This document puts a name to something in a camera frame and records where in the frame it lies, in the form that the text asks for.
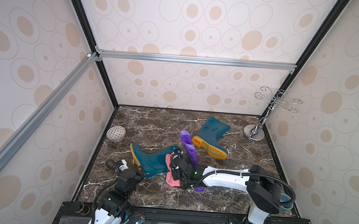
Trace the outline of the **pink microfiber cloth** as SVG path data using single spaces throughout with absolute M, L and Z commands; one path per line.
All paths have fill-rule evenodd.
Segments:
M 168 172 L 166 173 L 166 183 L 171 186 L 171 187 L 180 187 L 180 181 L 179 180 L 174 180 L 173 176 L 172 176 L 172 170 L 170 168 L 170 164 L 171 164 L 171 157 L 172 157 L 172 153 L 171 154 L 167 154 L 165 156 L 165 161 L 166 161 L 166 165 L 168 168 Z

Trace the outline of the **purple rubber boot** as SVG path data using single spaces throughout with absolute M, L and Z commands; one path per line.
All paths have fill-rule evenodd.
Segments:
M 192 138 L 190 136 L 190 133 L 186 130 L 181 131 L 181 141 L 184 144 L 185 150 L 186 150 L 186 155 L 188 155 L 188 162 L 191 163 L 192 166 L 197 167 L 198 164 L 198 158 L 197 158 L 197 154 L 196 154 L 196 148 L 192 143 Z M 174 180 L 176 183 L 176 186 L 180 186 L 180 180 Z M 196 192 L 202 193 L 205 191 L 205 187 L 198 187 L 194 189 Z

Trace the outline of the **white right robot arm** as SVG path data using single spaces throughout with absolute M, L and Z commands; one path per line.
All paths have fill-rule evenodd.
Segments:
M 280 212 L 280 207 L 296 201 L 295 191 L 288 183 L 271 176 L 258 165 L 244 170 L 222 170 L 206 165 L 193 166 L 180 150 L 167 157 L 172 178 L 181 186 L 188 189 L 222 187 L 247 193 L 253 204 L 244 220 L 246 224 L 264 224 L 269 215 Z

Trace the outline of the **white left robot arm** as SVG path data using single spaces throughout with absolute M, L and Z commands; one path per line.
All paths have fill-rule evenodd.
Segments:
M 93 202 L 91 220 L 88 224 L 121 224 L 131 213 L 129 198 L 136 186 L 145 178 L 141 167 L 125 169 L 111 184 L 114 188 L 104 194 L 101 201 Z

